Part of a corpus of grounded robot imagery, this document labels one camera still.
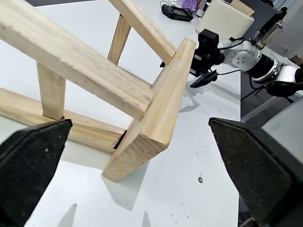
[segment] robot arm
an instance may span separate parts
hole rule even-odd
[[[191,87],[204,86],[216,81],[216,71],[208,72],[213,65],[228,64],[248,74],[256,83],[263,84],[273,96],[289,97],[303,89],[303,70],[283,65],[277,59],[261,53],[244,39],[223,40],[207,29],[199,36],[190,73],[201,76]]]

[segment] wood grain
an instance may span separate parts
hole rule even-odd
[[[65,78],[37,63],[43,115],[55,120],[63,118]]]
[[[146,43],[168,64],[176,47],[133,0],[109,0]]]
[[[0,38],[126,114],[141,119],[153,93],[24,0],[0,1]]]
[[[240,0],[233,0],[231,2],[231,6],[235,9],[237,9],[238,11],[246,14],[247,16],[251,16],[254,14],[254,10],[252,8],[250,8],[249,6],[247,6],[246,4],[244,4],[243,2],[241,2]]]
[[[185,39],[156,83],[142,120],[133,120],[102,175],[113,182],[165,150],[172,138],[196,43]]]
[[[36,125],[53,121],[42,115],[41,102],[0,88],[0,115],[26,125]],[[73,127],[69,139],[114,152],[124,129],[94,119],[64,111],[66,119],[71,119]]]
[[[124,49],[131,28],[132,27],[127,23],[124,17],[120,15],[116,26],[114,38],[107,57],[107,59],[115,65],[117,65],[119,62],[121,53]]]

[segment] wooden frame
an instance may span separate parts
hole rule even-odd
[[[0,88],[0,115],[28,125],[71,118],[70,139],[114,152],[103,176],[117,182],[168,147],[196,43],[176,50],[133,0],[109,1],[120,16],[108,60],[24,0],[0,1],[0,38],[37,61],[42,100]],[[153,85],[117,66],[131,27],[166,63]],[[132,116],[128,130],[65,111],[66,79]]]

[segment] white table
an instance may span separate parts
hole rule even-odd
[[[195,22],[166,18],[157,1],[138,2],[176,46],[185,37],[197,40]],[[108,1],[39,10],[107,56],[118,19]],[[1,87],[40,100],[35,61],[3,42],[0,49]],[[132,29],[119,65],[152,83],[160,63]],[[229,70],[229,66],[218,68],[219,72]],[[131,120],[70,82],[65,108],[122,128]],[[101,178],[109,154],[67,141],[56,174],[26,227],[55,227],[73,204],[77,204],[73,227],[236,227],[238,192],[221,161],[208,126],[210,117],[240,119],[239,73],[222,76],[204,88],[187,88],[169,148],[119,183]],[[0,125],[0,141],[24,127],[3,117]]]

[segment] light wood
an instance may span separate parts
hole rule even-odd
[[[0,115],[26,125],[36,125],[53,121],[42,115],[41,102],[0,88]],[[124,129],[96,121],[94,119],[64,111],[66,119],[71,119],[73,127],[69,139],[84,143],[108,152],[124,133]]]
[[[124,17],[120,15],[116,26],[114,38],[107,57],[107,59],[115,65],[117,65],[119,62],[121,53],[124,49],[131,28],[132,27],[127,23]]]
[[[237,9],[238,11],[246,14],[247,16],[251,16],[254,14],[254,10],[252,8],[250,8],[249,6],[247,6],[246,4],[244,4],[243,2],[241,2],[240,0],[233,0],[231,2],[231,6],[235,9]]]
[[[172,138],[196,43],[185,39],[152,86],[155,97],[142,120],[133,120],[102,175],[117,182],[165,150]]]
[[[53,72],[141,119],[150,89],[23,0],[1,0],[0,38]]]
[[[133,0],[109,0],[146,43],[168,64],[176,47]]]
[[[43,115],[55,120],[63,118],[65,78],[37,64]]]

